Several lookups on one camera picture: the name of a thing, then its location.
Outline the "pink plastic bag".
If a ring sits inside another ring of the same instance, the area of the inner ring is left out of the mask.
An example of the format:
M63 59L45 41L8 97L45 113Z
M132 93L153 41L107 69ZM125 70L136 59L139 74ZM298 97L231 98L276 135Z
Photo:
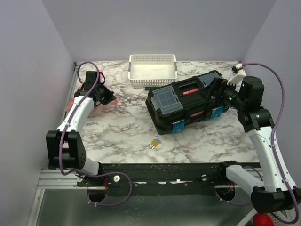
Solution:
M77 89L77 91L75 91L73 97L71 97L69 99L68 104L65 107L65 110L66 110L67 113L72 108L72 105L74 103L74 98L79 97L79 96L84 96L87 92L89 92L89 90L92 88L96 78L97 78L97 71L86 71L85 81L81 83L81 86ZM103 71L100 70L100 76L99 76L98 82L96 83L96 86L92 89L92 91L90 92L88 97L93 100L94 91L96 90L96 88L98 86L101 86L101 85L105 86L104 83L105 83L105 76L103 74ZM111 103L109 103L108 105L116 105L118 102L119 102L119 99L115 96L115 100L112 101ZM104 106L105 105L103 105L103 104L100 104L100 105L95 105L94 104L94 108L93 108L92 112L89 114L88 117L98 116L101 113Z

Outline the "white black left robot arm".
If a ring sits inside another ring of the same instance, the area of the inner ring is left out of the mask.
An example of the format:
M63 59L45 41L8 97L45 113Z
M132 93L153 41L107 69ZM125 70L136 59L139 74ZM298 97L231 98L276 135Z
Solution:
M49 165L60 169L63 175L68 174L64 170L88 175L89 182L94 186L104 182L102 165L87 157L80 133L94 109L117 99L101 81L102 76L102 72L86 72L86 80L75 92L66 118L56 130L46 134Z

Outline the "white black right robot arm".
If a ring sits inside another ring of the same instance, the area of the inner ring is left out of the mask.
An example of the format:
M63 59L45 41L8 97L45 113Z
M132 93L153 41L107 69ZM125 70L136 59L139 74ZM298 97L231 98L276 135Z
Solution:
M246 76L240 90L226 79L215 78L208 86L217 102L236 109L238 120L250 138L261 166L263 180L248 173L234 161L220 163L217 181L230 181L250 195L258 213L272 213L297 208L301 191L290 176L277 146L276 125L270 112L261 106L264 85L262 80Z

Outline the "white perforated plastic basket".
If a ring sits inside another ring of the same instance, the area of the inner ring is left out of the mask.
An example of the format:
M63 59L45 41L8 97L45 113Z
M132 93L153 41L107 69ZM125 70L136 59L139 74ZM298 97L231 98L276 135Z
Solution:
M128 79L135 88L160 87L177 80L177 62L173 54L132 54Z

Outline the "black toolbox clear lids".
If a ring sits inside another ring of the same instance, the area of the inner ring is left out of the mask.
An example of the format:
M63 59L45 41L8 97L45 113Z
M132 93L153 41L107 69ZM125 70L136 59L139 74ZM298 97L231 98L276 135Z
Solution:
M149 91L145 101L159 135L183 131L195 122L218 118L228 106L209 96L213 80L223 79L216 70Z

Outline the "red ball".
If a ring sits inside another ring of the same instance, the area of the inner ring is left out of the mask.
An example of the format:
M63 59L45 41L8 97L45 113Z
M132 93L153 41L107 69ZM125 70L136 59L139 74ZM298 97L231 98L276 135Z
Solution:
M255 214L253 216L254 226L274 226L274 223L269 215L267 214Z

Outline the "aluminium rail left edge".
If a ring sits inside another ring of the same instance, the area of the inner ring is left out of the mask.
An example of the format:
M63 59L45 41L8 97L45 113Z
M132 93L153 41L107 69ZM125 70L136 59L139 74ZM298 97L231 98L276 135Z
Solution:
M74 67L73 67L73 72L72 72L72 74L71 74L71 82L70 82L69 88L67 89L68 92L67 92L67 98L66 98L66 101L65 101L65 106L64 106L64 108L63 108L62 121L65 119L65 117L66 117L66 115L67 115L67 112L66 112L66 110L65 110L65 107L66 107L66 105L68 104L69 99L70 99L70 98L72 97L72 95L73 95L73 92L74 92L74 90L75 90L75 86L76 86L77 80L78 80L76 71L77 71L79 62L74 62L73 64L74 64Z

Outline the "green handled screwdriver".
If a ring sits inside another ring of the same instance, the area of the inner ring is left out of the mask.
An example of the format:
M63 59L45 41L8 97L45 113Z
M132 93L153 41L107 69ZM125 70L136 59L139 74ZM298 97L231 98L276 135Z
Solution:
M157 88L157 87L134 87L134 89L143 89L143 90L152 90L155 88Z

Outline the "aluminium rail front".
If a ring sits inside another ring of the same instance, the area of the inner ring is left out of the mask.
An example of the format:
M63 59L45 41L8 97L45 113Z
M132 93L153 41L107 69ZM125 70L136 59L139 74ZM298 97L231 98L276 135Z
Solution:
M58 170L42 170L38 179L38 189L76 189L74 174L62 175Z

